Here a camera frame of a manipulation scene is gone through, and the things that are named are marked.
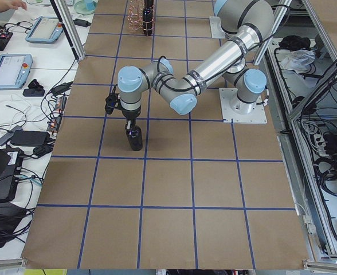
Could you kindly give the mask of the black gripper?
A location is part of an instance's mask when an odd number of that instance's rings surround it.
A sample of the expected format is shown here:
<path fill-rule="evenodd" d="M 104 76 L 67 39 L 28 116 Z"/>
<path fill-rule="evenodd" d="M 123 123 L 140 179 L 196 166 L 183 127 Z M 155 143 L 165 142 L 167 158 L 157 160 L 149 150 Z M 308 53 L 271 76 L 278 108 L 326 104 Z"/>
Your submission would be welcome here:
<path fill-rule="evenodd" d="M 136 110 L 123 109 L 122 114 L 127 121 L 130 121 L 132 124 L 135 124 L 137 117 L 141 114 L 141 108 L 138 108 Z"/>

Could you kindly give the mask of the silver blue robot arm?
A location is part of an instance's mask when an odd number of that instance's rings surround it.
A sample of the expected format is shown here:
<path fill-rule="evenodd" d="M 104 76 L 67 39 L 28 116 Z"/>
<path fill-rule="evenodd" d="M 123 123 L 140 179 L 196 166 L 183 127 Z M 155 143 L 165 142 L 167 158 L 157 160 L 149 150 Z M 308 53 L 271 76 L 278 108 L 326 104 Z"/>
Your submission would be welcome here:
<path fill-rule="evenodd" d="M 271 37 L 273 9 L 267 1 L 216 1 L 213 12 L 229 39 L 182 78 L 175 78 L 165 57 L 143 68 L 125 66 L 119 70 L 120 93 L 115 107 L 126 118 L 127 128 L 135 127 L 143 92 L 155 90 L 177 114 L 186 115 L 196 106 L 197 96 L 220 77 L 237 88 L 230 99 L 231 109 L 241 115 L 251 112 L 265 91 L 267 78 L 260 70 L 249 69 L 245 56 Z"/>

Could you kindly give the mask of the person hand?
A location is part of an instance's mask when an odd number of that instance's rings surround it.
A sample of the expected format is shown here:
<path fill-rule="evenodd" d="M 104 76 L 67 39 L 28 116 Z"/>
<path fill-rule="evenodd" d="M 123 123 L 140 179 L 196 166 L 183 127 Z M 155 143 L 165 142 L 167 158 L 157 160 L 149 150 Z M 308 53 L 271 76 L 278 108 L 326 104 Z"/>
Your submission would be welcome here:
<path fill-rule="evenodd" d="M 21 0 L 0 0 L 0 13 L 11 9 L 17 10 L 18 8 L 27 10 L 27 4 Z"/>

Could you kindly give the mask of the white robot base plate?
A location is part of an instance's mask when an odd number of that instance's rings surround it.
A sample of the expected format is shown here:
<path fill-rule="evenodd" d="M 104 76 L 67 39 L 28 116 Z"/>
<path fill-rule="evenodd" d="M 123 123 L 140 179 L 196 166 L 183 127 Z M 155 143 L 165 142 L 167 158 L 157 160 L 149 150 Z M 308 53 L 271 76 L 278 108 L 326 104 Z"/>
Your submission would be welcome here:
<path fill-rule="evenodd" d="M 224 123 L 266 124 L 265 107 L 259 96 L 256 102 L 243 103 L 237 97 L 237 88 L 220 88 L 220 102 Z"/>

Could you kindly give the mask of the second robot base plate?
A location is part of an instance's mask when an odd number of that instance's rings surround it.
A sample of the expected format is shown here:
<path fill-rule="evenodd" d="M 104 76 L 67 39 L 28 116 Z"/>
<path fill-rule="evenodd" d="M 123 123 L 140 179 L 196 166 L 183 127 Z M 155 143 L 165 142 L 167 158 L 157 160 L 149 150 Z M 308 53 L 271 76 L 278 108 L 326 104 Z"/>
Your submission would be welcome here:
<path fill-rule="evenodd" d="M 219 17 L 211 16 L 209 17 L 210 30 L 212 39 L 223 39 L 225 38 L 225 32 L 221 27 L 221 20 Z"/>

